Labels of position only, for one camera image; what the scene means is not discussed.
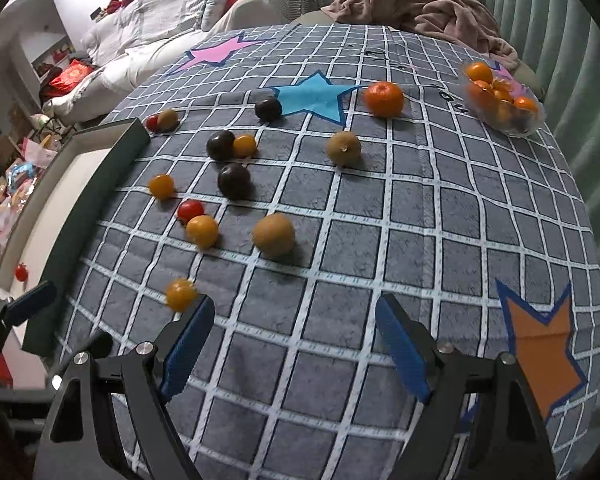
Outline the red gift bag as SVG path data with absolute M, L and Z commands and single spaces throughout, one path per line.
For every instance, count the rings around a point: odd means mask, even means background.
M 90 63 L 80 60 L 72 60 L 61 72 L 50 73 L 50 76 L 42 83 L 38 97 L 42 104 L 46 101 L 66 96 L 89 74 L 94 72 Z

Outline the shallow white tray box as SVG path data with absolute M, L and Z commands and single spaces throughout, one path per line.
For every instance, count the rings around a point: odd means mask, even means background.
M 74 134 L 50 163 L 16 221 L 0 258 L 0 292 L 17 298 L 49 281 L 55 301 L 29 318 L 21 338 L 24 351 L 53 353 L 53 333 L 62 298 L 92 236 L 94 222 L 150 136 L 137 118 L 82 130 Z M 25 283 L 15 279 L 18 263 L 29 271 Z

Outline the red tomato behind box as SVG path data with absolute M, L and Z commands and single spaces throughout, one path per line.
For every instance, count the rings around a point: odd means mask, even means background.
M 149 116 L 146 119 L 145 126 L 151 132 L 159 132 L 160 128 L 158 125 L 158 116 L 157 115 Z

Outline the dark plum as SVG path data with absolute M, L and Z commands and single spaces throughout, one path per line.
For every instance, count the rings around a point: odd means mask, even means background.
M 234 157 L 235 136 L 230 130 L 219 130 L 210 136 L 206 149 L 209 157 L 216 162 L 225 162 Z
M 257 102 L 253 109 L 261 122 L 276 122 L 283 116 L 283 105 L 275 96 Z
M 229 200 L 245 200 L 251 193 L 251 176 L 248 169 L 232 162 L 218 174 L 218 188 Z

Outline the orange yellow tomato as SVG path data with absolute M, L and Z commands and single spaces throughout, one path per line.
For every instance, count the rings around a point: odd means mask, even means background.
M 147 187 L 156 200 L 170 200 L 176 193 L 170 174 L 156 174 L 149 180 Z

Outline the clear bowl of tangerines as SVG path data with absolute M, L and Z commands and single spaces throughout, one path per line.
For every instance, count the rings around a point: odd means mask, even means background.
M 458 78 L 465 106 L 490 128 L 511 138 L 525 138 L 544 125 L 541 102 L 499 62 L 465 62 Z

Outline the white covered sofa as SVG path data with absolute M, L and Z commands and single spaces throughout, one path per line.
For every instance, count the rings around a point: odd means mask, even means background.
M 163 64 L 218 32 L 287 24 L 324 0 L 133 0 L 87 29 L 81 50 L 93 73 L 43 113 L 67 125 L 111 112 Z

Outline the orange tangerine loose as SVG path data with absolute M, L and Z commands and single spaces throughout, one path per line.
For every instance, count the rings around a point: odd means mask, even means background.
M 370 112 L 379 118 L 400 116 L 404 107 L 402 89 L 391 81 L 378 81 L 368 86 L 363 93 Z

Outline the brown kiwi by box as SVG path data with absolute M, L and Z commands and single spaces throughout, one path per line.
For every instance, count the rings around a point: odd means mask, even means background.
M 177 110 L 163 110 L 157 115 L 157 130 L 159 132 L 171 132 L 180 123 L 180 116 L 178 116 Z

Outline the bagged bread snacks pile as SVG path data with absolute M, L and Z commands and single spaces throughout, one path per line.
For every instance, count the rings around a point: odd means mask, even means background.
M 23 156 L 16 157 L 3 174 L 0 184 L 0 250 L 3 250 L 10 232 L 19 219 L 38 181 L 57 155 L 48 145 L 30 139 L 22 141 Z

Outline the teal curtain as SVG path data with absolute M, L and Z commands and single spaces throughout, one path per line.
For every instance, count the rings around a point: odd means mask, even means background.
M 600 28 L 581 0 L 480 0 L 534 70 L 592 221 L 600 263 Z

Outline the red cherry tomato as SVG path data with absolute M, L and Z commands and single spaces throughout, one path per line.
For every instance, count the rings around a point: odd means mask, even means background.
M 15 267 L 14 271 L 15 279 L 20 283 L 25 283 L 29 278 L 29 271 L 27 266 L 20 262 Z

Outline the pink brown blanket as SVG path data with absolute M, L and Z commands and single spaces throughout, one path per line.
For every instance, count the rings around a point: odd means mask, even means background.
M 385 25 L 465 46 L 508 70 L 520 64 L 516 49 L 478 0 L 335 0 L 322 11 L 337 23 Z

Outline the brown kiwi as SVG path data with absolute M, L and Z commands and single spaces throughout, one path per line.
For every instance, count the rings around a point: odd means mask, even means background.
M 252 230 L 252 242 L 263 255 L 278 257 L 294 247 L 296 234 L 286 214 L 276 212 L 263 217 Z
M 351 166 L 360 159 L 362 146 L 353 132 L 339 131 L 327 140 L 325 151 L 335 165 Z
M 177 110 L 163 110 L 157 115 L 157 130 L 159 132 L 171 132 L 180 123 L 180 116 L 178 116 Z

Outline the grey checked tablecloth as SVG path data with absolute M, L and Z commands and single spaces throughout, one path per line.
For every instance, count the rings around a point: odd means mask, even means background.
M 185 56 L 110 113 L 177 110 L 114 189 L 76 266 L 53 355 L 95 330 L 114 351 L 155 338 L 164 291 L 188 278 L 215 321 L 169 406 L 208 479 L 383 479 L 422 409 L 375 325 L 391 292 L 434 338 L 494 358 L 531 349 L 559 477 L 574 469 L 600 383 L 600 266 L 585 202 L 553 133 L 509 139 L 460 97 L 468 50 L 381 26 L 272 26 L 244 33 L 223 64 Z M 375 117 L 364 90 L 391 81 L 400 116 Z M 254 104 L 275 96 L 276 122 Z M 256 154 L 216 162 L 210 136 L 251 134 Z M 337 166 L 327 140 L 351 131 L 360 159 Z M 218 174 L 245 166 L 229 200 Z M 148 182 L 170 174 L 156 200 Z M 219 237 L 198 248 L 176 218 L 199 200 Z M 281 212 L 290 252 L 267 257 L 252 230 Z

